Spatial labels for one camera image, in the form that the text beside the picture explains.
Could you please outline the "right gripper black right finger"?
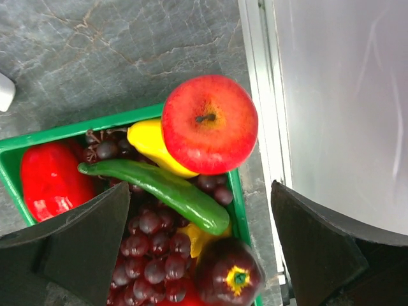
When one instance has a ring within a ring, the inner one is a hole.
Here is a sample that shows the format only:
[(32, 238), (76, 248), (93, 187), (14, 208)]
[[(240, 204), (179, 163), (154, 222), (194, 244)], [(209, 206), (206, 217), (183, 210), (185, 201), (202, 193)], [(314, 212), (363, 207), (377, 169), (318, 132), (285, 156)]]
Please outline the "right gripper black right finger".
[(407, 236), (274, 181), (271, 208), (298, 305), (407, 305)]

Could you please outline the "dark purple mangosteen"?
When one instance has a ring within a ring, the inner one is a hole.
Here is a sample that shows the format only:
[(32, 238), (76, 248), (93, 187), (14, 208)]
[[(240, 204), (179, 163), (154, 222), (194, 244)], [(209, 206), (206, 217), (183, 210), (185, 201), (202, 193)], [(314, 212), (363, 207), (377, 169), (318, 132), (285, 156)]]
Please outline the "dark purple mangosteen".
[(265, 286), (265, 272), (246, 243), (225, 237), (202, 250), (194, 285), (207, 305), (252, 305)]

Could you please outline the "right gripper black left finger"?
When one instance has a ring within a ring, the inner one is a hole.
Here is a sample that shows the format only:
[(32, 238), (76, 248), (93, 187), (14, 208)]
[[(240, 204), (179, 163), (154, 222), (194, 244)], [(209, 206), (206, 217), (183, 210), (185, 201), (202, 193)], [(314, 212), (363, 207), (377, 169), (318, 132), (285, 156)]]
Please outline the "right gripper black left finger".
[(128, 216), (125, 183), (1, 237), (1, 305), (105, 305)]

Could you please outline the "red apple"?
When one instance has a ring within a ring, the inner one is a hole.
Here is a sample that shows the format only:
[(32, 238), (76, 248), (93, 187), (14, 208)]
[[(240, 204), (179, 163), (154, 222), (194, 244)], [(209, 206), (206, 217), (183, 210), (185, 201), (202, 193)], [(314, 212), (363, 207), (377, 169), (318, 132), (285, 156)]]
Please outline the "red apple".
[(183, 82), (167, 97), (162, 135), (170, 155), (193, 172), (215, 175), (238, 168), (258, 138), (258, 113), (248, 92), (222, 75)]

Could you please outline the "purple grape bunch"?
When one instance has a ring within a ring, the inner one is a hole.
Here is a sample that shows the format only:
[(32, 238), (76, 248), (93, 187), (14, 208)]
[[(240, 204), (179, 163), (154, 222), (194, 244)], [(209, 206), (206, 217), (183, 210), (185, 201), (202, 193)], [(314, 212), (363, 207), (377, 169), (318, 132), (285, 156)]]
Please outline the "purple grape bunch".
[[(131, 146), (125, 131), (88, 130), (84, 161), (94, 164), (128, 159), (157, 166)], [(177, 230), (191, 221), (137, 185), (128, 186), (131, 208), (106, 303), (157, 305), (164, 299), (181, 302), (186, 295), (182, 279), (193, 282), (198, 257), (191, 257), (189, 237)]]

